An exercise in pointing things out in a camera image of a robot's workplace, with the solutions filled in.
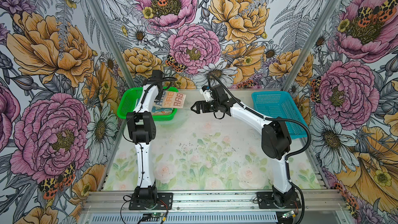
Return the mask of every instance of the blue basket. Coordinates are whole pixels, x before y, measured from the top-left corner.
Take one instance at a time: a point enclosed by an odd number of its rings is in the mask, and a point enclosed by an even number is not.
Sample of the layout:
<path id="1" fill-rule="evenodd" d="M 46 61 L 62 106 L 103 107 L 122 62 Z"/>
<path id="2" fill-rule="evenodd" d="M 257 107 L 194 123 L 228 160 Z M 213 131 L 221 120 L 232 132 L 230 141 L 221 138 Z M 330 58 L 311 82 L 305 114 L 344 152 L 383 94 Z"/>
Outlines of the blue basket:
<path id="1" fill-rule="evenodd" d="M 257 112 L 272 118 L 291 118 L 307 125 L 288 92 L 264 91 L 252 93 L 251 97 Z M 306 132 L 299 125 L 290 122 L 286 122 L 286 125 L 292 139 L 307 137 Z"/>

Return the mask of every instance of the plastic basket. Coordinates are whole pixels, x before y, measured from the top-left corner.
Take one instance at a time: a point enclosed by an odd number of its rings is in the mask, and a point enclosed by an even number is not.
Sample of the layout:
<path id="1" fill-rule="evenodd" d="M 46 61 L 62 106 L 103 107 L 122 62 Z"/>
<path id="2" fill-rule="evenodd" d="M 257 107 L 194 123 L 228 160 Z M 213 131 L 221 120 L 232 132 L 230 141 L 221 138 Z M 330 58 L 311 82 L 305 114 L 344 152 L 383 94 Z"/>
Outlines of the plastic basket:
<path id="1" fill-rule="evenodd" d="M 178 92 L 178 89 L 175 87 L 170 87 L 167 91 Z M 128 112 L 133 112 L 135 106 L 138 104 L 138 100 L 142 95 L 142 87 L 133 87 L 127 90 L 120 101 L 120 105 L 117 108 L 117 116 L 122 119 L 126 119 L 126 115 Z M 174 108 L 173 112 L 169 115 L 162 116 L 153 116 L 154 121 L 170 121 L 176 115 L 177 109 Z"/>
<path id="2" fill-rule="evenodd" d="M 251 97 L 253 99 L 254 109 L 257 112 L 260 112 L 272 118 L 291 118 L 307 125 L 295 102 L 288 92 L 257 92 L 252 93 Z M 306 132 L 299 125 L 286 122 L 286 126 L 292 139 L 307 137 Z"/>

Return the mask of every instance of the green basket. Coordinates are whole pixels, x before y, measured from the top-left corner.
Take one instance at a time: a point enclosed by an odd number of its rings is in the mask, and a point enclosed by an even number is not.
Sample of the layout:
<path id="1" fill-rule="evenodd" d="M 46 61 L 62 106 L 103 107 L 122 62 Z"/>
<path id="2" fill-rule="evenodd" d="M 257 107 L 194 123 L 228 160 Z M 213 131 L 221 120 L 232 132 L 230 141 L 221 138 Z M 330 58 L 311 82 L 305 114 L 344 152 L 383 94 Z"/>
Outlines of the green basket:
<path id="1" fill-rule="evenodd" d="M 175 87 L 170 87 L 167 91 L 178 92 L 178 89 Z M 128 112 L 133 112 L 135 106 L 138 104 L 138 100 L 142 95 L 142 87 L 133 87 L 127 90 L 120 101 L 120 105 L 117 108 L 117 116 L 122 119 L 126 119 L 126 115 Z M 170 121 L 176 115 L 177 109 L 174 108 L 173 112 L 169 115 L 162 116 L 153 116 L 154 121 Z"/>

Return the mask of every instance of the table surface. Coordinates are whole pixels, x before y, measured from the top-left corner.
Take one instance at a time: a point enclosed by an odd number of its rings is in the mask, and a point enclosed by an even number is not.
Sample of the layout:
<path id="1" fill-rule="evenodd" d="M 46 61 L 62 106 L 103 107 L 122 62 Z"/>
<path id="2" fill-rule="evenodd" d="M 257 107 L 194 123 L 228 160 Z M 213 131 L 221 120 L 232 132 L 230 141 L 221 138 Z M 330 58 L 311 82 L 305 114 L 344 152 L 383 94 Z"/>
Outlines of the table surface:
<path id="1" fill-rule="evenodd" d="M 218 120 L 212 113 L 190 111 L 202 96 L 197 90 L 181 92 L 187 95 L 184 108 L 178 109 L 172 121 L 155 123 L 157 136 L 151 141 L 151 153 L 157 189 L 271 189 L 272 166 L 261 149 L 260 134 L 227 115 Z M 252 107 L 251 91 L 233 93 Z M 300 140 L 292 140 L 292 151 L 301 147 Z M 320 189 L 306 153 L 289 158 L 289 162 L 296 185 L 302 189 Z M 122 138 L 111 165 L 103 190 L 134 190 L 138 170 L 131 142 Z"/>

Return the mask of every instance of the metal vent grille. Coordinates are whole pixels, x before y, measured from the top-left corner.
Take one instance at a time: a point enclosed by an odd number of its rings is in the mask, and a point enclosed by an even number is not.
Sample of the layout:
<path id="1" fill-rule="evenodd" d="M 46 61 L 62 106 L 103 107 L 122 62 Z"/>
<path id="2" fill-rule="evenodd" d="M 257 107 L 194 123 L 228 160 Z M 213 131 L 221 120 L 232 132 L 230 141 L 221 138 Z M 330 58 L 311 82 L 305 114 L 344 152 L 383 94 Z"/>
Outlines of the metal vent grille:
<path id="1" fill-rule="evenodd" d="M 123 220 L 127 224 L 136 224 L 141 218 L 142 214 L 138 213 L 122 213 Z M 155 218 L 142 223 L 155 224 L 159 221 Z M 169 213 L 165 223 L 264 223 L 277 222 L 275 212 L 221 212 L 221 213 Z M 93 214 L 91 224 L 123 224 L 120 214 Z"/>

